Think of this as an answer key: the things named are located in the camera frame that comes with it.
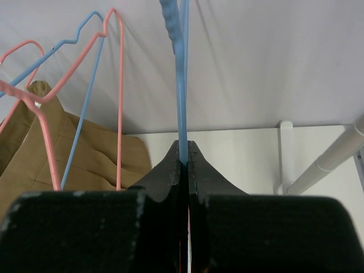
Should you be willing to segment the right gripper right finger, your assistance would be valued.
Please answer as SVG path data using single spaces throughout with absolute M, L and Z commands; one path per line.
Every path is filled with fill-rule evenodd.
M 249 195 L 188 143 L 193 272 L 362 272 L 347 210 L 315 196 Z

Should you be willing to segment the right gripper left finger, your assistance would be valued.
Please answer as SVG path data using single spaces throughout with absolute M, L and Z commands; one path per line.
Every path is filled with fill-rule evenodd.
M 178 272 L 179 148 L 125 191 L 26 192 L 1 223 L 2 272 Z

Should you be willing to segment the brown skirt on hanger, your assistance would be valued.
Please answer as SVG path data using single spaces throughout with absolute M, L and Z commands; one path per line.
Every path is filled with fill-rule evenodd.
M 67 113 L 57 97 L 40 107 L 50 130 L 57 167 L 64 173 L 79 117 Z M 114 190 L 117 175 L 117 133 L 85 120 L 64 189 Z M 121 186 L 133 185 L 151 170 L 145 143 L 122 137 Z M 1 132 L 1 207 L 6 209 L 27 191 L 53 189 L 41 125 L 20 102 Z

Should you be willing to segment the pink hanger holding brown skirt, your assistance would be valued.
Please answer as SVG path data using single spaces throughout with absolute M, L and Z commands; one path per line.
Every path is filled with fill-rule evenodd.
M 10 120 L 10 117 L 14 114 L 15 108 L 18 106 L 20 101 L 23 101 L 26 106 L 38 117 L 38 120 L 40 122 L 40 126 L 42 129 L 44 144 L 45 144 L 45 150 L 47 153 L 48 163 L 49 163 L 49 169 L 50 174 L 52 178 L 52 185 L 53 189 L 55 191 L 61 190 L 60 185 L 60 178 L 59 178 L 59 172 L 56 164 L 55 159 L 55 153 L 53 149 L 52 139 L 50 135 L 50 130 L 48 127 L 47 119 L 45 114 L 36 106 L 35 102 L 36 99 L 31 97 L 31 93 L 25 91 L 26 87 L 29 86 L 31 80 L 34 78 L 36 72 L 38 71 L 39 65 L 36 65 L 36 68 L 31 68 L 31 77 L 27 82 L 27 85 L 24 87 L 24 89 L 19 89 L 11 86 L 10 84 L 1 81 L 1 89 L 9 96 L 15 97 L 17 99 L 14 106 L 11 108 L 10 112 L 8 113 L 5 120 L 1 123 L 1 132 L 7 125 L 8 121 Z

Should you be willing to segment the white metal clothes rack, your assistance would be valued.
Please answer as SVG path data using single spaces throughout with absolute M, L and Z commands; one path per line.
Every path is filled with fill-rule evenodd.
M 293 123 L 280 122 L 279 131 L 280 184 L 278 195 L 300 195 L 363 148 L 363 117 L 345 130 L 315 161 L 295 178 L 295 136 Z

